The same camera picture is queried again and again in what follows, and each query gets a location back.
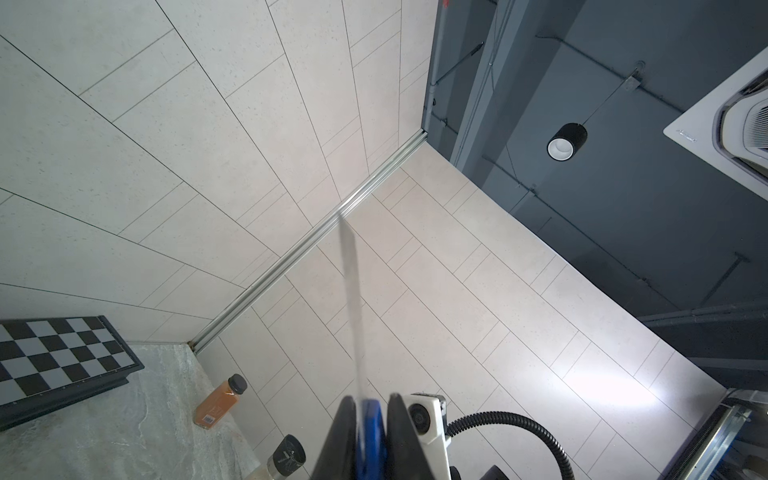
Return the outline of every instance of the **marble countertop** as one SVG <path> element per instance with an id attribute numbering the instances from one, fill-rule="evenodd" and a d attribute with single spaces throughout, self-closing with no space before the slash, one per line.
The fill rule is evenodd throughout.
<path id="1" fill-rule="evenodd" d="M 131 345 L 129 383 L 0 432 L 2 477 L 241 480 L 259 462 L 231 415 L 192 423 L 213 390 L 186 345 Z"/>

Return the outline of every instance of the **chessboard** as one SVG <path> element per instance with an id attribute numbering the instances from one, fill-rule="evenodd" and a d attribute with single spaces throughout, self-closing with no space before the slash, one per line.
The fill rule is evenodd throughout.
<path id="1" fill-rule="evenodd" d="M 141 368 L 103 316 L 2 320 L 0 429 L 11 414 L 24 422 L 125 384 Z"/>

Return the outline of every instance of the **orange juice bottle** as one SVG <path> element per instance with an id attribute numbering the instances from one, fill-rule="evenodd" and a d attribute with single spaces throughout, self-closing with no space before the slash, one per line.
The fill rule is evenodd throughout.
<path id="1" fill-rule="evenodd" d="M 245 379 L 236 373 L 222 382 L 195 410 L 195 424 L 204 429 L 216 425 L 237 403 L 246 388 Z"/>

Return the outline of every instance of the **ceiling light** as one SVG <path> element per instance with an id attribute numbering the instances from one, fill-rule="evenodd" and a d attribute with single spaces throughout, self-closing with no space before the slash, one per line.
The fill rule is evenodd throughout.
<path id="1" fill-rule="evenodd" d="M 565 124 L 547 144 L 547 153 L 557 161 L 566 161 L 587 141 L 587 129 L 581 124 Z"/>

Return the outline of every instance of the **black hose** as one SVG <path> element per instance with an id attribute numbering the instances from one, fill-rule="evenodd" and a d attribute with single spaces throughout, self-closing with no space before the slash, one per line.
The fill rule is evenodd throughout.
<path id="1" fill-rule="evenodd" d="M 539 437 L 549 451 L 552 452 L 554 459 L 558 462 L 558 468 L 560 468 L 560 475 L 563 480 L 574 480 L 574 472 L 571 470 L 571 463 L 568 461 L 565 450 L 563 450 L 547 429 L 526 416 L 510 412 L 477 412 L 450 422 L 445 430 L 445 434 L 449 437 L 455 437 L 465 430 L 479 427 L 480 425 L 512 425 L 528 430 Z"/>

